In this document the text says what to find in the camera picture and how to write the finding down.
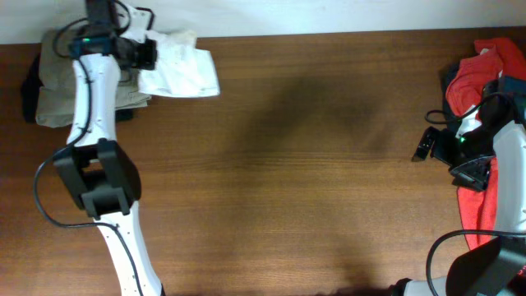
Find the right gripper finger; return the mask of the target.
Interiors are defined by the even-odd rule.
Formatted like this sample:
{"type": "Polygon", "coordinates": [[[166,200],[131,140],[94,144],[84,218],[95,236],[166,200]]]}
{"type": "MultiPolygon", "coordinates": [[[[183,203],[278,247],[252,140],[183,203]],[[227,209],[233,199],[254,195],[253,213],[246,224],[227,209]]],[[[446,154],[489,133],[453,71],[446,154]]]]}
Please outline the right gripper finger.
{"type": "Polygon", "coordinates": [[[412,162],[422,162],[428,157],[438,134],[439,130],[434,127],[429,127],[424,131],[411,159],[412,162]]]}
{"type": "Polygon", "coordinates": [[[452,184],[475,192],[487,190],[493,156],[485,155],[475,159],[465,160],[449,169],[453,177],[452,184]]]}

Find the white polo shirt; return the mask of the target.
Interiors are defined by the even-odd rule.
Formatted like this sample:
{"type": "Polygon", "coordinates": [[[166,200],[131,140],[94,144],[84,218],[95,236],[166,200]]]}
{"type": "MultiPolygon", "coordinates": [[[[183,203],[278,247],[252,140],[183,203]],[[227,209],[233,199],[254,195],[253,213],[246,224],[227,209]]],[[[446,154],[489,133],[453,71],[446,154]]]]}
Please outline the white polo shirt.
{"type": "Polygon", "coordinates": [[[154,40],[157,61],[155,69],[140,70],[132,75],[132,81],[118,86],[119,103],[135,103],[149,95],[204,98],[220,94],[214,60],[209,51],[196,48],[194,31],[177,30],[163,34],[132,29],[124,36],[132,40],[154,40]]]}

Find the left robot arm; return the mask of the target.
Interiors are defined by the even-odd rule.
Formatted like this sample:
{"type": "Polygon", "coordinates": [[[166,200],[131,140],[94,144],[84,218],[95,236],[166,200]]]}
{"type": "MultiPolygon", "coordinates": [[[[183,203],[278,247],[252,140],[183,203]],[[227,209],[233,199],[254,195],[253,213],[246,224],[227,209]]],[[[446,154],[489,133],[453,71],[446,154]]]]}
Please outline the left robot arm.
{"type": "Polygon", "coordinates": [[[67,144],[53,165],[76,206],[108,247],[123,295],[162,295],[139,219],[141,179],[117,142],[115,104],[121,70],[152,70],[156,43],[76,38],[71,46],[76,98],[67,144]]]}

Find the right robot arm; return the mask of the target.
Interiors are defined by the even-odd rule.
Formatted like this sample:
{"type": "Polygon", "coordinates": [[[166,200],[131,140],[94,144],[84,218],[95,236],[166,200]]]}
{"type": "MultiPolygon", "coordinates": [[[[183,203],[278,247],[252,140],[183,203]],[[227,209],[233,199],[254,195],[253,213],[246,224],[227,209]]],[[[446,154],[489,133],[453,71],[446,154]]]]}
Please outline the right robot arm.
{"type": "Polygon", "coordinates": [[[445,115],[443,125],[477,115],[469,131],[438,129],[431,122],[413,155],[414,162],[432,157],[448,164],[455,186],[477,192],[489,188],[491,162],[497,162],[496,220],[490,230],[461,229],[439,237],[427,254],[425,280],[402,279],[392,295],[523,295],[525,293],[525,82],[503,76],[483,89],[480,103],[460,117],[445,115]],[[436,249],[460,235],[484,235],[489,242],[457,257],[441,278],[431,275],[436,249]]]}

